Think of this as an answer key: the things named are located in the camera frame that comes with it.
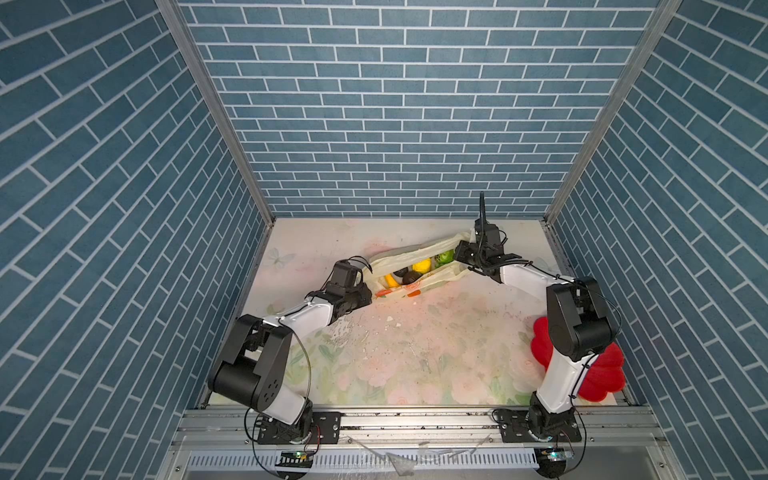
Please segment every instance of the white plastic bag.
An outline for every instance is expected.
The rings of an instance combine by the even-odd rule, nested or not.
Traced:
[[[404,296],[415,296],[419,293],[430,290],[445,282],[451,282],[462,278],[467,273],[467,266],[464,263],[453,261],[439,268],[422,275],[421,278],[409,285],[390,287],[387,285],[384,276],[396,272],[402,268],[411,268],[412,265],[422,260],[431,259],[439,253],[453,250],[462,240],[470,241],[472,234],[470,232],[457,233],[453,237],[444,238],[434,242],[424,243],[411,247],[402,247],[380,253],[371,257],[370,264],[373,273],[364,270],[362,281],[366,283],[373,294],[373,301],[383,301],[403,298]]]

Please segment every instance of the metal vent grille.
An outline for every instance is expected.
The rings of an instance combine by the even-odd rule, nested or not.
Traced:
[[[485,449],[475,453],[419,452],[418,449],[377,450],[380,454],[392,453],[416,461],[415,470],[493,470],[509,468],[538,468],[534,450],[525,448]],[[274,468],[279,452],[257,452],[259,461],[267,468]],[[190,456],[188,471],[232,472],[260,470],[260,466],[248,451],[196,451]],[[302,468],[281,468],[284,471],[305,471]],[[324,449],[315,457],[312,472],[392,472],[394,467],[387,458],[381,458],[365,450]]]

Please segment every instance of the blue brick wallpaper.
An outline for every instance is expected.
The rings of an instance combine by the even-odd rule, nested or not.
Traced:
[[[684,0],[555,224],[691,478],[768,476],[767,25]]]
[[[321,217],[541,217],[656,3],[180,0],[276,215]]]
[[[145,478],[263,221],[153,0],[0,2],[0,478]]]

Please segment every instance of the mounting plate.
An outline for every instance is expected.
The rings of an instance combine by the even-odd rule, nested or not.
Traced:
[[[496,409],[495,412],[498,419],[499,432],[502,434],[502,441],[504,443],[540,441],[528,430],[527,409]],[[581,432],[578,429],[578,425],[575,427],[573,425],[566,425],[561,430],[559,440],[567,442],[569,439],[573,444],[581,441]]]
[[[278,436],[276,422],[264,422],[259,431],[259,445],[290,445]],[[320,444],[339,443],[341,412],[312,412],[312,425],[307,445],[317,445],[317,427],[320,427]]]

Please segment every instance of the toy fruit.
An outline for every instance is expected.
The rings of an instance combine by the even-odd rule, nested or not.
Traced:
[[[428,258],[427,260],[422,260],[415,265],[413,265],[413,269],[416,272],[419,273],[427,273],[432,269],[432,259]]]
[[[447,252],[438,253],[435,255],[435,262],[438,263],[438,265],[442,266],[446,263],[451,263],[453,261],[453,250],[448,250]]]
[[[421,277],[422,277],[422,274],[420,272],[411,270],[410,272],[402,276],[402,284],[410,285],[411,283],[414,283],[416,280],[420,279]]]
[[[387,285],[389,288],[395,288],[396,286],[400,286],[400,284],[399,284],[399,283],[397,283],[397,280],[395,280],[395,278],[392,276],[392,274],[391,274],[391,273],[387,273],[387,274],[384,276],[384,280],[386,280],[386,285]]]

